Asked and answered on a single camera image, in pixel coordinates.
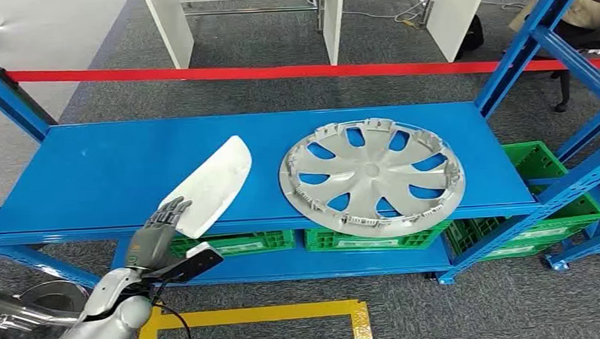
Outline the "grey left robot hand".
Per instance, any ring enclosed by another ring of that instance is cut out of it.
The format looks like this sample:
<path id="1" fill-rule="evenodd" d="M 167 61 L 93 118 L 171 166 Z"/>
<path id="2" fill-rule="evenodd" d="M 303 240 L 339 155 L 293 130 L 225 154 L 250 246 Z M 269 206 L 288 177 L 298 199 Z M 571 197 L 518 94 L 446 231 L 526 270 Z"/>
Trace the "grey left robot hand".
<path id="1" fill-rule="evenodd" d="M 153 272 L 177 264 L 180 258 L 172 254 L 171 244 L 178 220 L 191 204 L 182 196 L 162 204 L 133 234 L 125 256 L 126 266 Z"/>

